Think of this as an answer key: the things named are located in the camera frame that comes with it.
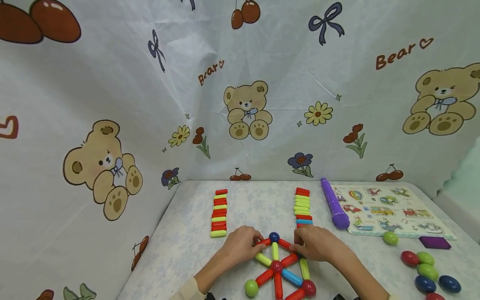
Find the marble-pattern tablecloth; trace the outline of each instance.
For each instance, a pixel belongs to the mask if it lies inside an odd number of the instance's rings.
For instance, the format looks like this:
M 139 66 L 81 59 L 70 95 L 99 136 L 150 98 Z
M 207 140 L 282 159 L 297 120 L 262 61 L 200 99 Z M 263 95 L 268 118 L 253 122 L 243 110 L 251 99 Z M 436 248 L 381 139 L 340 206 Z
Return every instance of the marble-pattern tablecloth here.
M 333 181 L 331 184 L 365 184 Z M 400 239 L 397 246 L 386 245 L 381 237 L 354 236 L 335 229 L 319 182 L 314 181 L 186 181 L 180 185 L 167 211 L 153 233 L 145 252 L 127 281 L 119 300 L 167 300 L 189 277 L 202 268 L 219 249 L 225 238 L 210 238 L 210 217 L 215 190 L 228 189 L 228 232 L 241 225 L 254 226 L 265 237 L 272 231 L 293 242 L 296 228 L 293 215 L 297 187 L 310 190 L 311 215 L 315 225 L 334 232 L 361 259 L 367 269 L 390 292 L 402 299 L 422 300 L 414 286 L 415 269 L 400 261 L 404 250 L 427 251 L 436 259 L 440 275 L 455 277 L 462 292 L 450 295 L 437 286 L 446 299 L 480 299 L 480 246 L 417 187 L 404 182 L 369 183 L 376 186 L 407 185 L 434 214 L 449 227 L 458 240 L 450 241 L 451 250 L 425 249 L 418 239 Z M 270 247 L 264 251 L 271 257 Z M 280 259 L 286 251 L 280 250 Z M 356 297 L 342 275 L 328 263 L 309 262 L 312 281 L 317 286 L 313 299 L 331 300 L 341 293 L 346 300 Z M 237 266 L 223 275 L 212 288 L 217 299 L 248 299 L 243 286 L 255 279 L 265 267 L 255 260 Z M 301 275 L 295 264 L 289 270 Z M 284 297 L 295 288 L 283 281 Z M 260 287 L 259 300 L 274 299 L 273 281 Z

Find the wooden puzzle board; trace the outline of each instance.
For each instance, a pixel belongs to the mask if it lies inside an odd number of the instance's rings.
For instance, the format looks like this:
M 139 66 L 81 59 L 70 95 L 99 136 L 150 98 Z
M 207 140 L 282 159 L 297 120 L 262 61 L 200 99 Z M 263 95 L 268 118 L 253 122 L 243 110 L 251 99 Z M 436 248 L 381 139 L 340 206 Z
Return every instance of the wooden puzzle board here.
M 456 236 L 405 186 L 332 185 L 340 206 L 350 219 L 348 232 L 382 236 L 386 231 L 401 238 Z

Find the blue egg toy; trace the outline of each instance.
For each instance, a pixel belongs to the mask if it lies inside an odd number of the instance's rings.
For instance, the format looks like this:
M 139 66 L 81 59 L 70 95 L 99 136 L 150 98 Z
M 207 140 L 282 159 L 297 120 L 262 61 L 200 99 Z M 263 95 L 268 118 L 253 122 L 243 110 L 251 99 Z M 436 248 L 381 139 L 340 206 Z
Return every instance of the blue egg toy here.
M 433 280 L 422 275 L 415 278 L 415 286 L 420 292 L 423 292 L 425 294 L 433 293 L 437 290 L 437 286 L 435 285 Z
M 270 239 L 270 241 L 273 243 L 278 243 L 278 241 L 280 240 L 280 236 L 278 235 L 278 233 L 276 232 L 272 232 L 270 233 L 270 235 L 268 236 L 268 238 Z
M 443 289 L 450 293 L 456 294 L 462 290 L 462 286 L 460 285 L 458 280 L 448 275 L 440 276 L 440 278 L 438 279 L 438 283 Z

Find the purple marker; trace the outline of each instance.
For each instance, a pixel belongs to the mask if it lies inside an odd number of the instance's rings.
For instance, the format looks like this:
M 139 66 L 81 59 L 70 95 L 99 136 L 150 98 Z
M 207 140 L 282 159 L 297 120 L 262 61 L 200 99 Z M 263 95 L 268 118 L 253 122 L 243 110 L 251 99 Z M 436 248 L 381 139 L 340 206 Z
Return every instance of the purple marker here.
M 332 222 L 338 229 L 347 229 L 350 226 L 350 220 L 347 214 L 343 211 L 340 203 L 338 202 L 332 186 L 328 182 L 327 178 L 320 180 L 322 190 L 324 191 L 325 199 L 327 200 L 330 213 L 332 214 Z

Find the hand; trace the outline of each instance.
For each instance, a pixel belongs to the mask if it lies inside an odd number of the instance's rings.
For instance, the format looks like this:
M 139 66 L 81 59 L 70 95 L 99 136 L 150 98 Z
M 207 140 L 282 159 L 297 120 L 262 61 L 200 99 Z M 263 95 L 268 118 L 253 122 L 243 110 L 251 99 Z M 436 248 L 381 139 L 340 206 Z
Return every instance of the hand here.
M 342 258 L 355 255 L 333 233 L 318 226 L 307 225 L 297 228 L 294 231 L 294 241 L 295 244 L 290 246 L 290 250 L 314 261 L 329 262 L 335 265 Z
M 263 244 L 254 246 L 254 244 L 263 239 L 258 230 L 244 225 L 235 229 L 227 236 L 218 254 L 224 256 L 230 266 L 233 267 L 254 258 L 255 255 L 265 249 L 266 246 Z

